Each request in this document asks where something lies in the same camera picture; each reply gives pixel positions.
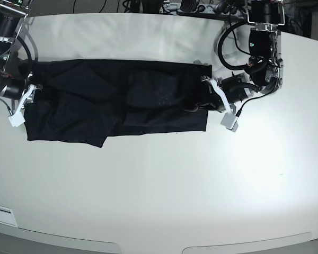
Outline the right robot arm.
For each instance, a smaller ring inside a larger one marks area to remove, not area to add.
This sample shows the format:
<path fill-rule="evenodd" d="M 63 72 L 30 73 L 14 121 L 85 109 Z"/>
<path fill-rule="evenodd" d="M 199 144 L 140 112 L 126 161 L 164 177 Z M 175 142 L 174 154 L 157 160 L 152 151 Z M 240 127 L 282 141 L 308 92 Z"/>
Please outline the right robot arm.
<path fill-rule="evenodd" d="M 29 15 L 32 1 L 0 1 L 0 97 L 20 101 L 28 89 L 31 94 L 27 97 L 26 103 L 33 103 L 37 89 L 41 85 L 32 86 L 32 55 L 30 49 L 19 36 L 22 26 Z M 19 42 L 26 52 L 27 69 L 17 78 L 13 77 L 7 70 L 11 51 L 15 42 Z"/>

